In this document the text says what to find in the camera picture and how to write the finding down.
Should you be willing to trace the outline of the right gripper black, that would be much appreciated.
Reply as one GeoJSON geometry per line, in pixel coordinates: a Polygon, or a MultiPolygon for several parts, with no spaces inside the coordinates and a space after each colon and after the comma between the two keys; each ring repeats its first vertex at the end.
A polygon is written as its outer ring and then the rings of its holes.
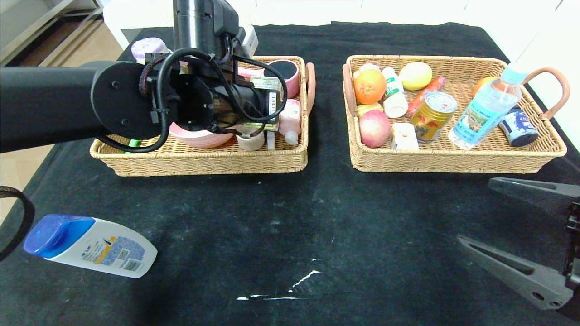
{"type": "Polygon", "coordinates": [[[567,216],[564,231],[568,235],[568,249],[564,275],[553,268],[458,235],[462,249],[481,268],[538,309],[561,309],[571,301],[580,284],[580,186],[494,177],[489,180],[488,187],[550,215],[567,216]]]}

